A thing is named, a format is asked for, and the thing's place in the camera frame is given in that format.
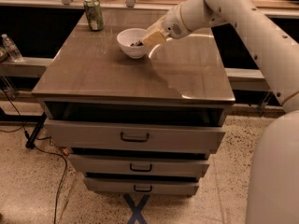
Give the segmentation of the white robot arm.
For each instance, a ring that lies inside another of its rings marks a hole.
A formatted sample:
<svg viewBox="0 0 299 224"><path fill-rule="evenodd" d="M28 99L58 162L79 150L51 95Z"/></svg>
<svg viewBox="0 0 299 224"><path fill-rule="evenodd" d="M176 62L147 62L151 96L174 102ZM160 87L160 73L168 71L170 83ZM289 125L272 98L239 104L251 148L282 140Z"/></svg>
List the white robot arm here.
<svg viewBox="0 0 299 224"><path fill-rule="evenodd" d="M250 170L246 224L299 224L299 45L250 0L187 0L152 24L142 43L231 24L285 114L260 137Z"/></svg>

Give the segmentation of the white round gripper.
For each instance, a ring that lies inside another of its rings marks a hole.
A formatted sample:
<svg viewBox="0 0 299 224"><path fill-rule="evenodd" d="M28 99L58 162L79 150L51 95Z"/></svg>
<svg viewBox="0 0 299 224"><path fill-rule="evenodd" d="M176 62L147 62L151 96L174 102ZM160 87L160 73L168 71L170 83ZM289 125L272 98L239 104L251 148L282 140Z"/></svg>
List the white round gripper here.
<svg viewBox="0 0 299 224"><path fill-rule="evenodd" d="M186 27L181 15L181 5L176 5L168 10L163 17L147 28L149 32L142 38L145 46L154 46L166 42L168 36L180 39L191 33Z"/></svg>

